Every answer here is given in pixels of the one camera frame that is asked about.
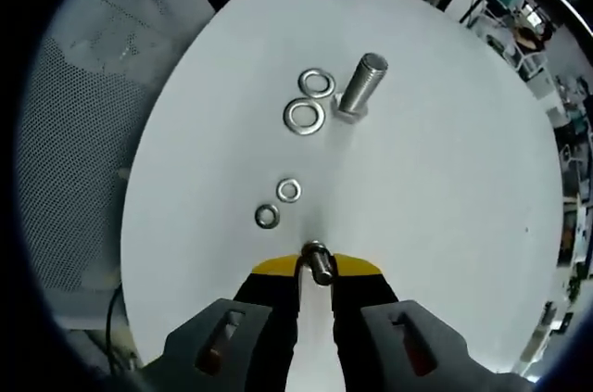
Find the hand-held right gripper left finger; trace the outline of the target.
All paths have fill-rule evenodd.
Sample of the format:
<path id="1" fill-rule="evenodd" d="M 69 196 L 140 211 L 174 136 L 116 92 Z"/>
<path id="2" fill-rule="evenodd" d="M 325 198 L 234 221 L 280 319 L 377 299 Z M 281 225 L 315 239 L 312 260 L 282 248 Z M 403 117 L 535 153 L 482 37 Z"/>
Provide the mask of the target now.
<path id="1" fill-rule="evenodd" d="M 299 257 L 254 267 L 232 299 L 220 298 L 172 331 L 161 361 L 166 391 L 284 391 L 297 342 Z"/>

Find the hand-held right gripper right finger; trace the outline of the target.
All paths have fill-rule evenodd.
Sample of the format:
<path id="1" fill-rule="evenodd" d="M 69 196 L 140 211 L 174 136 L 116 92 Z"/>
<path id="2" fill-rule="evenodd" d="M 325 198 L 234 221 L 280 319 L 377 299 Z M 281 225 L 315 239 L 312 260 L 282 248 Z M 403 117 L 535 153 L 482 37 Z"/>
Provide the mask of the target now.
<path id="1" fill-rule="evenodd" d="M 400 301 L 365 259 L 332 256 L 334 342 L 347 391 L 467 391 L 462 336 L 413 300 Z"/>

